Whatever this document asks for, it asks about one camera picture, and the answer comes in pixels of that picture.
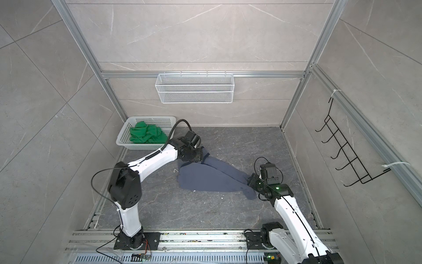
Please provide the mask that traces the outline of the blue-grey tank top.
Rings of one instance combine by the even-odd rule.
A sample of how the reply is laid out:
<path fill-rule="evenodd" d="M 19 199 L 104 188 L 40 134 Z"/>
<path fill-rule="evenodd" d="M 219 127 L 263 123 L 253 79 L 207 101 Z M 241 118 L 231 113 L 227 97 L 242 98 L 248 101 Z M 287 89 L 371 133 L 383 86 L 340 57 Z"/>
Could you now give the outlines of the blue-grey tank top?
<path fill-rule="evenodd" d="M 247 185 L 249 176 L 232 165 L 210 156 L 203 148 L 201 162 L 178 160 L 179 187 L 192 191 L 243 192 L 248 200 L 257 198 L 256 192 Z"/>

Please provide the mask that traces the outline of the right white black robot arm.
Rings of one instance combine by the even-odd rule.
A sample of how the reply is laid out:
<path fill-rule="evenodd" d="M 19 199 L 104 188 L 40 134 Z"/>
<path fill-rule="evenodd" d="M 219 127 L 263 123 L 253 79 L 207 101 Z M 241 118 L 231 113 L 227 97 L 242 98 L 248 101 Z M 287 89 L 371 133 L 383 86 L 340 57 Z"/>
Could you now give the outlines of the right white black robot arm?
<path fill-rule="evenodd" d="M 270 162 L 259 169 L 248 178 L 248 186 L 271 203 L 287 226 L 285 229 L 279 222 L 263 224 L 262 245 L 277 250 L 288 264 L 342 264 L 340 254 L 333 253 L 313 231 L 292 190 L 279 178 L 281 170 Z"/>

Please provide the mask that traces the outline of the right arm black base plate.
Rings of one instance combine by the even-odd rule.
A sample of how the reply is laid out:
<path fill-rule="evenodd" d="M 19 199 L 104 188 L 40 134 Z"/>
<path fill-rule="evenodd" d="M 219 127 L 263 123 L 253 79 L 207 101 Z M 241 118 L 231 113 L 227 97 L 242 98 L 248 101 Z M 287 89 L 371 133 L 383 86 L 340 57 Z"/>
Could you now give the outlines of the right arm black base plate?
<path fill-rule="evenodd" d="M 272 246 L 268 239 L 263 238 L 261 232 L 247 229 L 244 230 L 243 235 L 245 236 L 248 250 L 276 250 L 276 247 Z"/>

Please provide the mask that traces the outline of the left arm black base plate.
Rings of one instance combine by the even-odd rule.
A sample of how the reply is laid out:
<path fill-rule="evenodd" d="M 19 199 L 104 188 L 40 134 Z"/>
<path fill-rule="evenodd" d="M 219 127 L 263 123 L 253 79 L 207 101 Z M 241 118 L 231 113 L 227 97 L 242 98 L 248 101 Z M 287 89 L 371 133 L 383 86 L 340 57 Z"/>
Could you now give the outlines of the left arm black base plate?
<path fill-rule="evenodd" d="M 114 250 L 157 250 L 160 242 L 161 233 L 146 232 L 139 233 L 133 237 L 120 232 L 114 244 Z"/>

